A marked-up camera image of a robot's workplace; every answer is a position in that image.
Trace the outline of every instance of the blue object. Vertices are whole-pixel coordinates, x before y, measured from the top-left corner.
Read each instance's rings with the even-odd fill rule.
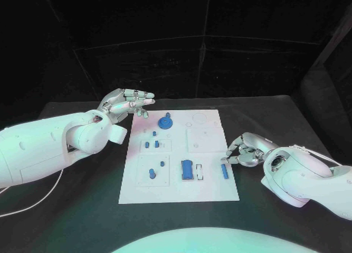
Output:
[[[161,117],[161,118],[158,119],[158,127],[160,127],[161,129],[168,129],[168,128],[171,127],[171,125],[173,125],[173,121],[171,121],[171,119],[170,119],[170,113],[167,112],[167,113],[165,113],[165,117]]]
[[[150,170],[148,170],[148,177],[150,177],[151,179],[155,178],[154,169],[150,169]]]
[[[226,172],[226,166],[225,164],[220,165],[220,169],[222,169],[222,174],[223,174],[223,178],[227,179],[227,172]]]
[[[181,164],[181,179],[183,180],[190,180],[193,179],[193,174],[191,174],[191,161],[184,160],[180,162]]]

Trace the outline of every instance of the table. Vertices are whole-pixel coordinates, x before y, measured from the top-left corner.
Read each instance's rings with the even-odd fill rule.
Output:
[[[40,118],[85,112],[98,102],[47,103]],[[285,95],[253,98],[157,100],[147,110],[217,109],[226,143],[251,132],[279,146],[303,145],[324,155],[314,131]],[[131,116],[119,122],[128,130]],[[352,252],[352,222],[318,203],[287,205],[259,183],[262,166],[232,165],[235,202],[118,205],[128,135],[64,169],[47,199],[0,218],[0,252],[111,252],[157,232],[188,227],[236,228],[285,239],[318,252]],[[57,173],[0,195],[0,214],[30,206]]]

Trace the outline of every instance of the cable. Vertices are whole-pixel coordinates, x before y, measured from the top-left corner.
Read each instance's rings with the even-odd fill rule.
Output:
[[[298,149],[301,151],[307,151],[311,154],[314,154],[317,157],[323,158],[324,160],[327,160],[329,162],[337,164],[339,166],[342,166],[333,159],[330,159],[329,157],[326,157],[323,154],[318,154],[317,152],[314,152],[313,150],[307,149],[305,147],[300,147],[297,145],[290,146],[290,148]]]
[[[40,199],[40,201],[35,202],[30,207],[27,207],[27,208],[18,210],[18,211],[15,211],[15,212],[9,212],[9,213],[7,213],[7,214],[4,214],[4,215],[0,215],[0,217],[8,216],[8,215],[14,215],[15,213],[20,213],[20,212],[28,210],[28,209],[33,208],[37,204],[40,204],[40,202],[46,199],[46,197],[48,196],[48,194],[51,193],[51,191],[53,191],[53,189],[54,189],[54,187],[56,187],[56,185],[57,185],[57,182],[59,182],[61,173],[63,173],[63,170],[60,171],[59,177],[57,177],[57,179],[56,179],[56,182],[54,182],[54,184],[53,184],[53,187],[51,187],[50,191],[46,193],[46,195],[44,195],[44,197]]]
[[[1,191],[0,191],[0,194],[8,189],[9,187],[5,187]]]

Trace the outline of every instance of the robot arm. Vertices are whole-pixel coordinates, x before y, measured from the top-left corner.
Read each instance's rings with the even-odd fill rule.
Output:
[[[285,203],[301,207],[313,199],[337,216],[352,220],[352,167],[329,168],[307,149],[278,147],[266,142],[258,135],[243,133],[220,161],[246,167],[264,162],[261,183]],[[229,157],[236,147],[240,155]]]
[[[0,188],[31,182],[98,153],[106,141],[121,144],[126,130],[113,125],[128,113],[147,118],[154,95],[113,90],[96,110],[37,120],[0,132]]]

